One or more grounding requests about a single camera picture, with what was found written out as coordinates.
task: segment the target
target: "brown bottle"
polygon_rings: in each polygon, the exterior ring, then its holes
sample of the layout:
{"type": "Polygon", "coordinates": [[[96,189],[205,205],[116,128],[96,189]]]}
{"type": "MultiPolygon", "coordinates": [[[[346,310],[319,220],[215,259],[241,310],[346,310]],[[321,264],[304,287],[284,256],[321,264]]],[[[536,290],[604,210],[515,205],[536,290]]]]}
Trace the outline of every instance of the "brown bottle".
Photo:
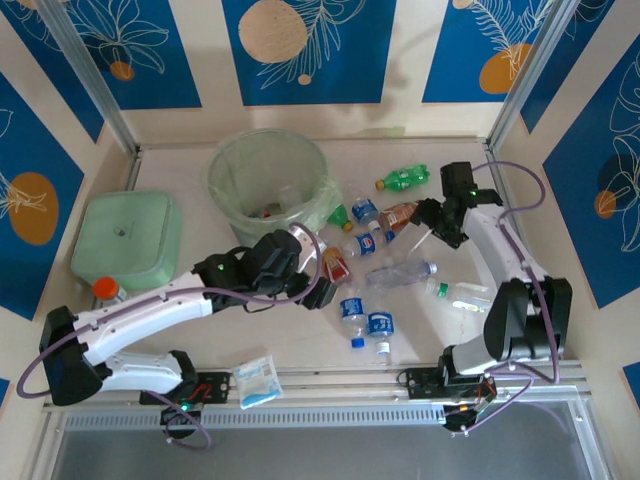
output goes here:
{"type": "Polygon", "coordinates": [[[399,203],[380,212],[378,223],[384,232],[396,230],[409,223],[411,215],[418,207],[417,202],[399,203]]]}

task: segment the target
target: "container lid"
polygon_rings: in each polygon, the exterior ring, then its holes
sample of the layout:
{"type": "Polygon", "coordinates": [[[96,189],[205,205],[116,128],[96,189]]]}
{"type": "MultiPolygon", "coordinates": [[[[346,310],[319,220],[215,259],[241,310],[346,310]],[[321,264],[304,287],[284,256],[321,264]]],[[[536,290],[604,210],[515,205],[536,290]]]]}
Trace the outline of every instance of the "container lid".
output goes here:
{"type": "Polygon", "coordinates": [[[391,351],[391,345],[389,342],[378,342],[376,343],[376,353],[378,355],[386,355],[391,351]]]}
{"type": "Polygon", "coordinates": [[[161,260],[172,198],[164,192],[117,192],[87,207],[71,269],[80,276],[152,271],[161,260]]]}
{"type": "Polygon", "coordinates": [[[100,300],[111,300],[118,295],[120,286],[111,277],[102,277],[93,284],[93,294],[100,300]]]}

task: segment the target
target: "green container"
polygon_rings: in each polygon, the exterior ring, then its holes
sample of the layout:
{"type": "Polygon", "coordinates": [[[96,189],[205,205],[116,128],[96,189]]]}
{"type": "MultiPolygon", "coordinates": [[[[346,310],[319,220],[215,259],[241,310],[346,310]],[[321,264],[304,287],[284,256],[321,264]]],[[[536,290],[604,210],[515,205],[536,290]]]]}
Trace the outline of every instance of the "green container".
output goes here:
{"type": "Polygon", "coordinates": [[[125,290],[171,281],[180,249],[182,213],[164,192],[116,192],[91,201],[71,270],[93,285],[113,277],[125,290]]]}

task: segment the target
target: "clear plastic bottle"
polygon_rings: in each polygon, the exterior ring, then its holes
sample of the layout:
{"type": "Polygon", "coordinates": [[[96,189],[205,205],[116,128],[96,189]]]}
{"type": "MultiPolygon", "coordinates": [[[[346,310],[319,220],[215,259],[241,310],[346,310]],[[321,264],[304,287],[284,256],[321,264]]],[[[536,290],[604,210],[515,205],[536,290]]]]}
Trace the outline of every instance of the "clear plastic bottle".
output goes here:
{"type": "Polygon", "coordinates": [[[490,290],[473,283],[445,283],[430,278],[427,280],[425,291],[438,298],[446,299],[456,308],[470,312],[488,312],[493,303],[490,290]]]}
{"type": "Polygon", "coordinates": [[[344,291],[344,300],[340,302],[342,327],[351,340],[351,346],[362,348],[367,329],[367,316],[364,314],[360,289],[356,285],[348,285],[342,290],[344,291]]]}
{"type": "Polygon", "coordinates": [[[359,225],[368,225],[378,219],[378,209],[371,199],[356,186],[353,182],[349,182],[346,186],[351,213],[355,217],[359,225]]]}
{"type": "Polygon", "coordinates": [[[382,249],[387,243],[382,229],[374,228],[372,231],[349,237],[340,243],[340,250],[347,258],[361,257],[371,255],[372,253],[382,249]]]}
{"type": "Polygon", "coordinates": [[[367,273],[367,285],[391,289],[425,281],[438,271],[435,263],[424,260],[407,260],[391,267],[378,268],[367,273]]]}
{"type": "Polygon", "coordinates": [[[367,291],[367,333],[375,339],[376,353],[386,355],[391,352],[390,338],[394,333],[393,315],[391,315],[387,295],[383,289],[372,288],[367,291]]]}

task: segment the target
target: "bottle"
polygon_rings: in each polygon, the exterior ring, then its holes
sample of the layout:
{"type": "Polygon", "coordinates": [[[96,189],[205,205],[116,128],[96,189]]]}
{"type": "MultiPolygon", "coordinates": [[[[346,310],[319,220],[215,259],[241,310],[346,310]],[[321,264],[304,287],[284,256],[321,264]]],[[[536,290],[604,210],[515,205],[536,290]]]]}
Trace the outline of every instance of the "bottle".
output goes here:
{"type": "Polygon", "coordinates": [[[404,227],[409,223],[411,215],[413,215],[417,207],[417,202],[399,203],[380,212],[378,223],[382,227],[382,231],[386,233],[390,230],[404,227]]]}
{"type": "Polygon", "coordinates": [[[355,184],[347,184],[351,197],[351,212],[359,225],[368,225],[378,219],[378,209],[355,184]]]}
{"type": "Polygon", "coordinates": [[[364,314],[362,295],[355,285],[344,288],[344,300],[340,302],[342,309],[342,328],[351,340],[353,348],[364,347],[364,336],[367,328],[367,316],[364,314]]]}
{"type": "Polygon", "coordinates": [[[414,185],[427,183],[427,180],[429,180],[427,166],[418,164],[392,171],[384,180],[376,181],[376,189],[400,192],[414,185]]]}
{"type": "Polygon", "coordinates": [[[343,283],[349,283],[353,279],[351,270],[349,270],[347,266],[347,261],[336,247],[325,250],[322,254],[322,259],[324,276],[329,279],[331,283],[341,285],[343,283]]]}
{"type": "Polygon", "coordinates": [[[127,292],[111,277],[102,277],[93,284],[93,294],[108,307],[127,299],[127,292]]]}
{"type": "Polygon", "coordinates": [[[345,232],[353,230],[353,223],[349,220],[349,217],[347,216],[347,209],[343,204],[340,204],[338,208],[333,211],[327,222],[337,225],[345,232]]]}
{"type": "Polygon", "coordinates": [[[372,270],[367,273],[367,285],[391,289],[422,282],[437,271],[435,263],[412,259],[399,265],[372,270]]]}
{"type": "Polygon", "coordinates": [[[391,352],[389,338],[393,335],[393,316],[387,306],[386,294],[382,289],[367,292],[367,333],[375,339],[376,353],[386,355],[391,352]]]}
{"type": "Polygon", "coordinates": [[[447,299],[456,308],[470,312],[488,312],[493,303],[491,292],[487,287],[472,283],[450,284],[430,278],[427,280],[425,291],[438,298],[447,299]]]}
{"type": "Polygon", "coordinates": [[[376,250],[381,250],[385,243],[387,243],[385,235],[378,226],[378,228],[372,228],[370,232],[343,240],[340,243],[340,250],[347,258],[355,258],[371,255],[376,250]]]}

